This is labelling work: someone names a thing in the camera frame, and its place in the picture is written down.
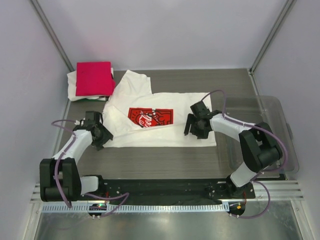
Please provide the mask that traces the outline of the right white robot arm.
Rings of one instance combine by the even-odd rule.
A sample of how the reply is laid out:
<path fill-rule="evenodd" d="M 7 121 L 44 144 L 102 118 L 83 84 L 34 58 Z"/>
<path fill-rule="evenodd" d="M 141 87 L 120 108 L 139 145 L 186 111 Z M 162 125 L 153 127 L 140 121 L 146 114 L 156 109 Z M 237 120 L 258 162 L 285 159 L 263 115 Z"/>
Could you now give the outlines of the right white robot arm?
<path fill-rule="evenodd" d="M 264 169 L 283 157 L 279 138 L 270 126 L 252 124 L 229 117 L 219 110 L 210 111 L 203 101 L 193 104 L 188 114 L 184 135 L 191 133 L 200 140 L 210 132 L 222 133 L 239 142 L 243 163 L 226 178 L 225 191 L 231 198 L 243 195 L 245 187 Z"/>

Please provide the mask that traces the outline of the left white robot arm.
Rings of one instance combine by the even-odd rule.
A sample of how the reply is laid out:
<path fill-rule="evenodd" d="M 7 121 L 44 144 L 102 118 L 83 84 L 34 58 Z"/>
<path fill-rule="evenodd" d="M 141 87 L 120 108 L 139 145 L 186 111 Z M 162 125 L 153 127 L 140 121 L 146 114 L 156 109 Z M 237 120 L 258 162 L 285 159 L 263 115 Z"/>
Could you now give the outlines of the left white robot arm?
<path fill-rule="evenodd" d="M 106 195 L 103 177 L 81 177 L 77 165 L 88 147 L 100 151 L 113 135 L 104 126 L 103 115 L 98 111 L 86 111 L 84 119 L 74 123 L 71 137 L 62 149 L 39 164 L 39 191 L 43 202 L 65 202 L 70 206 L 85 194 L 97 200 Z"/>

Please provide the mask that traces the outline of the white Coca-Cola t-shirt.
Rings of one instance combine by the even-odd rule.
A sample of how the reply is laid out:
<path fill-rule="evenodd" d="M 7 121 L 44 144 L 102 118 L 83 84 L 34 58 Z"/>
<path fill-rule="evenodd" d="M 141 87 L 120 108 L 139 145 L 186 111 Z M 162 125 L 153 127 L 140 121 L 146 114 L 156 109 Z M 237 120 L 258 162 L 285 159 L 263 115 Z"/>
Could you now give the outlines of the white Coca-Cola t-shirt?
<path fill-rule="evenodd" d="M 103 125 L 113 135 L 104 148 L 125 147 L 215 147 L 214 132 L 207 139 L 184 134 L 191 105 L 211 99 L 204 92 L 153 93 L 151 79 L 127 70 L 105 103 Z"/>

